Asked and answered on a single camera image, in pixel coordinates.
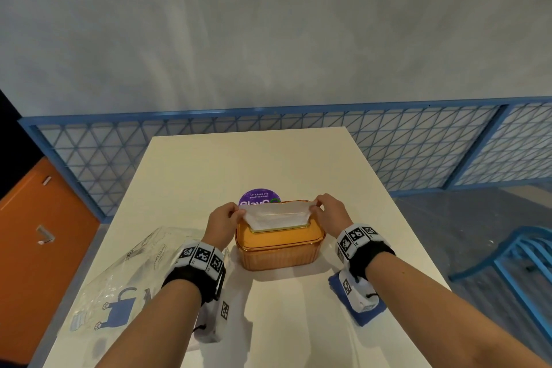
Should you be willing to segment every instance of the orange box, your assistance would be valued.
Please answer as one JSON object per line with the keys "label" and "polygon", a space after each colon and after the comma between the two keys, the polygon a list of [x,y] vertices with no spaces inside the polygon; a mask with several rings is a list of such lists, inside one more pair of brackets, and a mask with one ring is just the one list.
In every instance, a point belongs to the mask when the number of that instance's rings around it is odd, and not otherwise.
{"label": "orange box", "polygon": [[311,217],[307,227],[254,233],[245,220],[236,230],[242,265],[249,271],[295,267],[314,262],[326,237]]}

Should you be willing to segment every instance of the blue cloth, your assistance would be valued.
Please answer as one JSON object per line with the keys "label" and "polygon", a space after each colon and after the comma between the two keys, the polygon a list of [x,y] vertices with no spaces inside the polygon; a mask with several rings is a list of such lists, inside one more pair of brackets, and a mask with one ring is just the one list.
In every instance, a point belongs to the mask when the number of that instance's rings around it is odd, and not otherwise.
{"label": "blue cloth", "polygon": [[353,307],[350,306],[349,300],[347,299],[347,294],[343,289],[343,285],[341,285],[340,273],[338,272],[337,274],[330,276],[328,278],[328,282],[331,290],[337,295],[337,298],[340,299],[340,301],[349,311],[350,315],[353,317],[354,321],[359,326],[364,326],[365,324],[368,324],[370,320],[376,317],[379,313],[383,313],[387,308],[382,298],[379,297],[379,304],[374,309],[363,311],[362,313],[357,313],[355,310],[353,310]]}

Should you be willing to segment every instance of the cabinet handle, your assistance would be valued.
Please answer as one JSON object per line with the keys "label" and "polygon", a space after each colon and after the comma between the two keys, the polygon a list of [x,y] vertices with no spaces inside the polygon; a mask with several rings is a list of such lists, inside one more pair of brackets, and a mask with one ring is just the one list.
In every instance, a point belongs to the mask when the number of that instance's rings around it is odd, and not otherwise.
{"label": "cabinet handle", "polygon": [[55,238],[56,238],[51,232],[46,230],[46,228],[43,225],[39,225],[37,227],[37,232],[39,232],[40,234],[42,234],[44,236],[44,240],[39,240],[38,244],[50,243],[50,242],[54,241]]}

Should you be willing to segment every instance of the forearm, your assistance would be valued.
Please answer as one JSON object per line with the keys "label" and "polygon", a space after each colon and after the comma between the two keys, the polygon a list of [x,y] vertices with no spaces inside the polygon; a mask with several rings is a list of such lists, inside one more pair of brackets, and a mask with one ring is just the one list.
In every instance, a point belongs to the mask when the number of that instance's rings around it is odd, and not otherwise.
{"label": "forearm", "polygon": [[97,368],[179,367],[201,301],[193,283],[169,282],[117,338]]}
{"label": "forearm", "polygon": [[377,255],[366,277],[433,368],[548,367],[470,304],[390,253]]}

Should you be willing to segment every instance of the circular sticker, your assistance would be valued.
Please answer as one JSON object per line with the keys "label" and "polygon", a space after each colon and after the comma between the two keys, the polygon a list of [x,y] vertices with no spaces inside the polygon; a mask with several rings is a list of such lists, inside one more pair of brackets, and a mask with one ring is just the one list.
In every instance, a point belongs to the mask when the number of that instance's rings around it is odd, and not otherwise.
{"label": "circular sticker", "polygon": [[267,202],[281,202],[281,200],[276,192],[258,188],[246,192],[239,200],[238,205],[259,205],[266,204]]}

